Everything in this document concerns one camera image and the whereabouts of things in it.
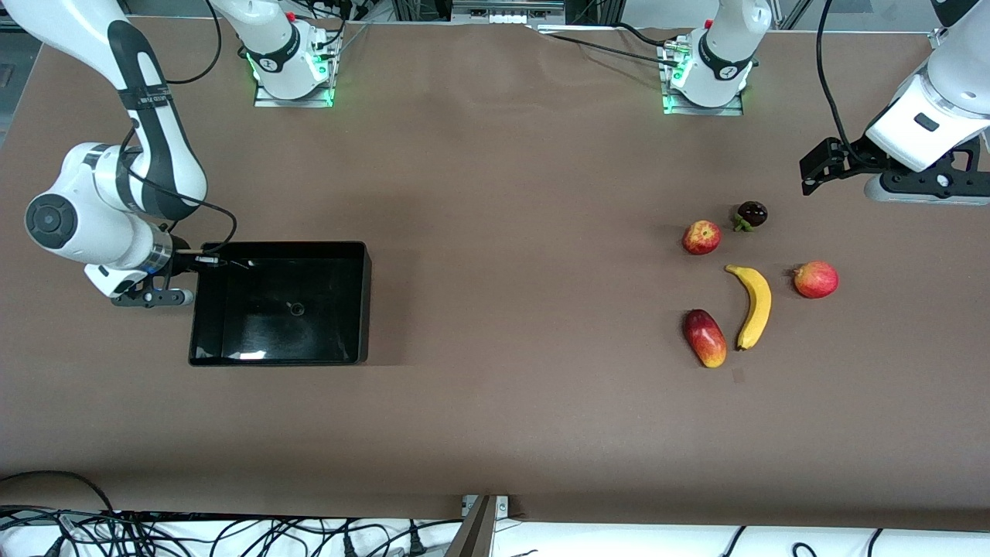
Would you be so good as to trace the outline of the red pomegranate fruit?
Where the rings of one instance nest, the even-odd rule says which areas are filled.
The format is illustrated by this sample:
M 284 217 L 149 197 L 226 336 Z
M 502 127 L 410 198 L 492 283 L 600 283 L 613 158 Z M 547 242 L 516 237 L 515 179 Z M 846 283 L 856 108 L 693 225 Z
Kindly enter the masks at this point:
M 792 272 L 794 289 L 806 299 L 823 299 L 839 287 L 837 269 L 826 261 L 809 261 Z

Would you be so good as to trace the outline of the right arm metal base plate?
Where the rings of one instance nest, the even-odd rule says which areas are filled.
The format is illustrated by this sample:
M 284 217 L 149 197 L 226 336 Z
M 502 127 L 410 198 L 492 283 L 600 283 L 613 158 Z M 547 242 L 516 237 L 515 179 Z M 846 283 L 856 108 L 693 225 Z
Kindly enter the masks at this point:
M 282 53 L 248 53 L 252 77 L 257 81 L 254 104 L 262 106 L 331 107 L 340 38 L 329 41 L 326 30 L 293 25 L 295 38 Z

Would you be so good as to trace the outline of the black rectangular plastic box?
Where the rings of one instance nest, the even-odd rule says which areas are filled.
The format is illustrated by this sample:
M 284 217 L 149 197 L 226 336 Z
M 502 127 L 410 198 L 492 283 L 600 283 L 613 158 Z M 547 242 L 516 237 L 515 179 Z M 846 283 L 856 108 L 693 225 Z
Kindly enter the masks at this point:
M 365 243 L 233 242 L 213 250 L 227 265 L 197 274 L 191 366 L 367 359 L 372 264 Z

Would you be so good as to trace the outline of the small red yellow apple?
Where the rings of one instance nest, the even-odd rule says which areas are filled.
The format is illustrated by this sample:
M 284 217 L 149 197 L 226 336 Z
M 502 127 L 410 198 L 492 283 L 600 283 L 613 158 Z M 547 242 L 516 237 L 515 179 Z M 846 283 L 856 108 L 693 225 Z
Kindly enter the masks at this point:
M 704 256 L 718 249 L 721 240 L 719 225 L 710 220 L 698 220 L 685 229 L 681 246 L 691 255 Z

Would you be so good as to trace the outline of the dark purple mangosteen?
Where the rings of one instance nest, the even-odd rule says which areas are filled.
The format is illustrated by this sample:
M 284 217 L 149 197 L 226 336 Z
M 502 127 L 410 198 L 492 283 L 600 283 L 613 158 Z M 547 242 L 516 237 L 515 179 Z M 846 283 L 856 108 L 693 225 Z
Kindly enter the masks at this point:
M 768 215 L 770 213 L 764 204 L 757 201 L 746 201 L 738 205 L 735 214 L 733 214 L 733 231 L 753 232 L 757 227 L 764 225 Z

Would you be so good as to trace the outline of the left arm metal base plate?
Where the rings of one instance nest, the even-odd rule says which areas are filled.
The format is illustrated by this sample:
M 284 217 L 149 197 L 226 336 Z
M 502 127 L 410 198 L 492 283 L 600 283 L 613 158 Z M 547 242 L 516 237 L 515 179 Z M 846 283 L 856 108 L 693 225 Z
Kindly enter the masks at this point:
M 708 107 L 696 104 L 689 99 L 684 91 L 676 87 L 678 79 L 683 80 L 691 69 L 689 60 L 690 45 L 689 35 L 682 34 L 675 39 L 667 41 L 663 46 L 657 48 L 657 54 L 664 61 L 675 61 L 676 67 L 659 67 L 659 78 L 662 83 L 662 96 L 664 96 L 664 113 L 668 115 L 694 115 L 694 116 L 742 116 L 743 115 L 743 88 L 746 86 L 746 79 L 736 85 L 733 96 L 729 101 L 718 107 Z

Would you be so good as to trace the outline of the brown table cover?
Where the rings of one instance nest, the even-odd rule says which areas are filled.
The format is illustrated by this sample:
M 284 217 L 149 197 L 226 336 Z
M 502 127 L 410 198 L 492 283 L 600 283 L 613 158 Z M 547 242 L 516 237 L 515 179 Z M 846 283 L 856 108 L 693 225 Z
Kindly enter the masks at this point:
M 812 34 L 765 38 L 739 118 L 667 115 L 650 64 L 517 26 L 373 25 L 325 109 L 255 107 L 236 49 L 173 91 L 209 200 L 240 241 L 367 244 L 367 362 L 192 367 L 188 308 L 114 307 L 36 247 L 22 215 L 65 152 L 128 130 L 46 47 L 0 148 L 0 476 L 81 473 L 128 510 L 499 493 L 533 521 L 990 528 L 990 207 L 802 195 L 834 133 Z M 746 201 L 770 215 L 735 232 Z M 809 261 L 830 296 L 794 289 Z M 725 265 L 770 283 L 749 351 Z

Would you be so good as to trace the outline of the grey power strip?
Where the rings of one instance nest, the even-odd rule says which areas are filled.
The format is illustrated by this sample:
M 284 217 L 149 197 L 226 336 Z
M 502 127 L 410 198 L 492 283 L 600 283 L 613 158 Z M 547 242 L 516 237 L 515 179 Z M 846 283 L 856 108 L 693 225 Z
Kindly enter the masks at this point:
M 459 24 L 566 24 L 565 0 L 450 0 L 449 13 Z

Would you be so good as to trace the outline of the red yellow mango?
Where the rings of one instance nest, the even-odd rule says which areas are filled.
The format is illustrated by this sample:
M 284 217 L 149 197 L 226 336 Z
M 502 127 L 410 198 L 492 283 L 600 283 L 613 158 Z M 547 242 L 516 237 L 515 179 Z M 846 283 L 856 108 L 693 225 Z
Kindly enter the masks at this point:
M 720 326 L 706 310 L 695 308 L 686 313 L 682 330 L 686 341 L 702 366 L 717 369 L 727 360 L 728 346 Z

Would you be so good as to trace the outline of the silver table edge bracket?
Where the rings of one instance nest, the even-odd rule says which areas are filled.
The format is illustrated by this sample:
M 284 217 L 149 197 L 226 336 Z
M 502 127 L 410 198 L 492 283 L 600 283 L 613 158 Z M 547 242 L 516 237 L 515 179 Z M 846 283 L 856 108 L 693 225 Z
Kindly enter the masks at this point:
M 461 516 L 467 518 L 474 504 L 480 499 L 477 494 L 467 494 L 467 496 L 461 497 Z M 502 521 L 502 519 L 507 519 L 510 510 L 510 498 L 508 496 L 494 496 L 496 503 L 496 521 Z

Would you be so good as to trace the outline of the grey metal post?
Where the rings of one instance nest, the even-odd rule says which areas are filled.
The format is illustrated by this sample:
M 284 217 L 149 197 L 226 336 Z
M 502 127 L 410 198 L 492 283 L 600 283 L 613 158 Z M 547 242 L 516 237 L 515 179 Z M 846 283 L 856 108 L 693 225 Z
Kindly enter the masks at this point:
M 496 511 L 494 496 L 480 496 L 470 514 L 461 522 L 443 557 L 490 557 Z

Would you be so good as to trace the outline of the yellow banana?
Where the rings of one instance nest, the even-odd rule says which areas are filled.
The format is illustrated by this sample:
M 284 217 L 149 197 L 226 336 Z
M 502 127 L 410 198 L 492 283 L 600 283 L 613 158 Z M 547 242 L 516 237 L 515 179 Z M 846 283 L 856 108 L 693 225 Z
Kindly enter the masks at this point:
M 765 328 L 770 321 L 772 308 L 772 292 L 770 283 L 761 272 L 755 268 L 725 265 L 725 271 L 734 275 L 749 297 L 747 317 L 736 336 L 736 349 L 749 351 L 763 338 Z

